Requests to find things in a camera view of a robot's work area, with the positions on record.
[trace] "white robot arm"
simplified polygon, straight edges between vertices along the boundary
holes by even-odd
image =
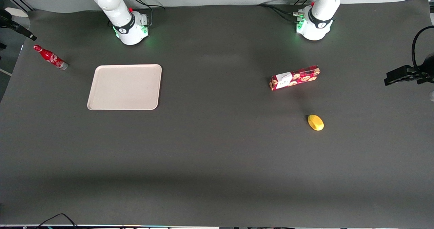
[[[322,39],[330,31],[332,17],[341,4],[341,0],[315,0],[313,6],[309,5],[294,13],[299,21],[296,32],[306,39]]]
[[[147,16],[127,8],[124,0],[94,0],[113,24],[116,36],[135,45],[148,36]]]

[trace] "yellow object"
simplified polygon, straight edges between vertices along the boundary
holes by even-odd
[[[319,116],[309,115],[307,117],[307,122],[313,130],[320,131],[324,128],[324,122],[322,122],[322,119]]]

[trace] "white tray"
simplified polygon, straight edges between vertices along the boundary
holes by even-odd
[[[160,94],[158,64],[101,65],[93,75],[90,110],[153,110]]]

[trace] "gray table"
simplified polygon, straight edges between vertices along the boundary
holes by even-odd
[[[310,42],[267,8],[168,8],[126,46],[101,12],[32,12],[37,43],[70,67],[25,42],[0,105],[1,223],[433,228],[434,85],[383,82],[428,13],[342,5]],[[98,65],[143,63],[163,67],[156,110],[87,109]],[[314,64],[316,81],[268,88]]]

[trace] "red bottle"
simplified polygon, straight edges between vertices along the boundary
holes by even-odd
[[[59,70],[66,70],[66,68],[68,68],[68,64],[53,52],[43,49],[40,45],[34,45],[33,49],[37,50],[42,58],[56,66]]]

